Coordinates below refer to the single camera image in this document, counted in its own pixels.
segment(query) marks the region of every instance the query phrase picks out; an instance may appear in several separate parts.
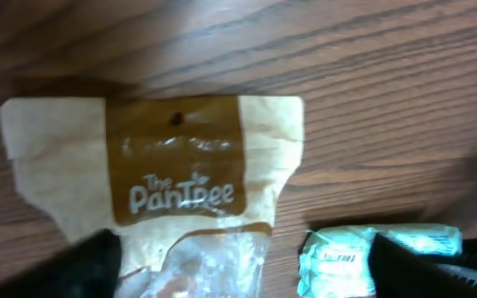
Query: blurry black object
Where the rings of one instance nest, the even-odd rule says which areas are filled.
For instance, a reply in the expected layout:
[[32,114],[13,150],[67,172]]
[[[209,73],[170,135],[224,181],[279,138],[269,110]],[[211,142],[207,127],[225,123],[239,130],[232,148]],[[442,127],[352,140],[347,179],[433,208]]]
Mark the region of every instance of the blurry black object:
[[0,284],[0,298],[112,298],[121,242],[108,230],[77,243],[38,267]]
[[415,255],[377,234],[369,269],[378,298],[477,297],[477,239],[465,240],[459,257]]

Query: transparent plastic window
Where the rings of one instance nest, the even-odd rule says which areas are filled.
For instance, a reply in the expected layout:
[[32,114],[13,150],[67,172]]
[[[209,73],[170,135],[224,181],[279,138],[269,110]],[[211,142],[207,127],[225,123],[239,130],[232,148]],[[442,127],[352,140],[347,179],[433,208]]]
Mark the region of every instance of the transparent plastic window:
[[264,233],[196,235],[169,251],[161,272],[121,279],[117,298],[259,297],[270,238]]

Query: wooden table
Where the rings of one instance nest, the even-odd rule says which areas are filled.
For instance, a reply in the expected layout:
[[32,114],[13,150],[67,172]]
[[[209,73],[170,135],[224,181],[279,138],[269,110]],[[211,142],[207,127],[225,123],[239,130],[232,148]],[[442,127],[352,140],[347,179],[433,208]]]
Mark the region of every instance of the wooden table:
[[[477,236],[477,1],[0,0],[0,104],[194,94],[306,101],[266,297],[296,296],[309,228],[441,221]],[[14,193],[0,133],[0,280],[65,245]]]

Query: brown label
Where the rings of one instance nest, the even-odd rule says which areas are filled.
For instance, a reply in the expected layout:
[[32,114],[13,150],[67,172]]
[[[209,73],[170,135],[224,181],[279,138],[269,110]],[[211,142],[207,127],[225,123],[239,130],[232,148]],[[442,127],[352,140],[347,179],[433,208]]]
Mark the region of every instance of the brown label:
[[236,97],[106,102],[119,225],[165,215],[225,217],[246,207]]

